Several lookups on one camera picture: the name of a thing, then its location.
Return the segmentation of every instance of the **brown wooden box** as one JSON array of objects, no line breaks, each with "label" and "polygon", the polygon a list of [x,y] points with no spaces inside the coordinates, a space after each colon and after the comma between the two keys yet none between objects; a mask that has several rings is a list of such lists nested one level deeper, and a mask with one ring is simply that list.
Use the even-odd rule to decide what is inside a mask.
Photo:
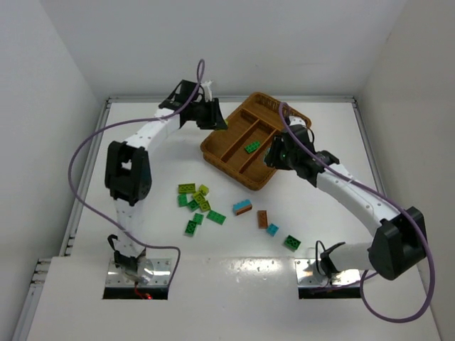
[{"label": "brown wooden box", "polygon": [[[261,92],[251,94],[229,115],[226,131],[214,131],[202,142],[204,159],[250,190],[263,188],[276,172],[264,164],[264,154],[273,136],[284,128],[278,115],[279,103]],[[301,117],[311,127],[308,117],[294,109],[291,115]],[[261,146],[248,154],[245,147],[254,141]]]}]

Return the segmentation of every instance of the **tabletop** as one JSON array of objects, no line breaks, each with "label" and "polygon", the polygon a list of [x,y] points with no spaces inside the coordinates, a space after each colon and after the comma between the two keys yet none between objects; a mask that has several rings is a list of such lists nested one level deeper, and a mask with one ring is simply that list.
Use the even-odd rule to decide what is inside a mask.
[{"label": "tabletop", "polygon": [[[239,102],[221,103],[227,117]],[[373,174],[351,103],[292,102],[308,116],[317,150],[326,149],[367,185]],[[157,103],[113,103],[107,124],[150,117]],[[115,218],[104,187],[107,146],[140,128],[130,124],[104,132],[86,200]],[[209,134],[188,122],[151,156],[153,185],[146,206],[149,228],[138,237],[155,245],[176,245],[182,260],[167,301],[102,300],[112,250],[107,236],[116,227],[84,209],[71,257],[54,258],[29,340],[439,340],[433,316],[405,325],[378,320],[359,299],[299,300],[294,258],[314,256],[317,239],[368,242],[366,228],[343,206],[294,171],[278,171],[264,188],[248,190],[203,160],[200,143]],[[194,237],[183,231],[193,213],[176,202],[179,183],[210,188],[212,208],[227,218],[205,218]],[[236,217],[232,205],[249,199],[253,210]],[[257,227],[257,210],[279,226],[275,237]],[[283,246],[288,234],[301,241],[295,252]],[[174,251],[148,255],[170,257]],[[424,300],[417,268],[396,281],[374,278],[365,286],[372,305],[391,317],[411,315]]]}]

